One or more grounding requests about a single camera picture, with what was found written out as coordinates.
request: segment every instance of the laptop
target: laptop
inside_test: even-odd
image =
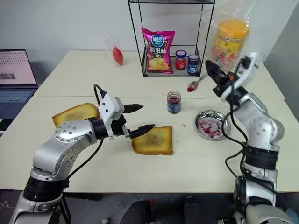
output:
[[[26,50],[0,50],[0,119],[14,119],[37,88]]]

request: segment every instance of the blue jar lid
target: blue jar lid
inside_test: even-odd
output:
[[[186,55],[187,55],[187,52],[185,50],[177,50],[176,51],[176,57],[184,58],[184,57],[186,57]]]
[[[190,61],[198,61],[199,60],[199,55],[189,55],[188,60]]]

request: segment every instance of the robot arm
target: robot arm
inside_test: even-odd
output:
[[[208,75],[217,84],[213,91],[222,101],[233,106],[234,115],[245,126],[248,134],[240,163],[243,175],[237,177],[234,192],[234,201],[241,204],[246,217],[236,212],[234,218],[238,224],[291,224],[290,218],[285,218],[287,215],[275,208],[274,192],[278,175],[276,162],[279,152],[277,142],[284,134],[283,125],[268,114],[266,106],[253,93],[248,93],[242,87],[258,69],[258,61],[257,53],[242,58],[239,63],[243,68],[241,77],[237,76],[237,71],[236,74],[226,74],[218,65],[206,61]],[[231,75],[236,80],[233,94]]]
[[[135,112],[143,106],[123,105],[119,98],[103,95],[99,106],[101,119],[66,122],[36,151],[30,178],[19,196],[10,224],[49,223],[57,217],[57,206],[80,152],[98,140],[107,137],[112,140],[119,135],[135,138],[155,126],[145,125],[130,131],[125,126],[123,113]]]

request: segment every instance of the metal spoon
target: metal spoon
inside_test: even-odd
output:
[[[193,82],[189,83],[189,85],[187,87],[187,91],[188,92],[193,92],[194,90],[196,90],[197,87],[198,87],[199,82],[201,80],[203,80],[205,77],[207,77],[207,73],[206,72],[204,74],[202,74],[197,81],[193,81]]]

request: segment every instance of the laptop screen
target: laptop screen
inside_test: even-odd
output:
[[[35,83],[36,80],[24,49],[0,51],[0,85]]]

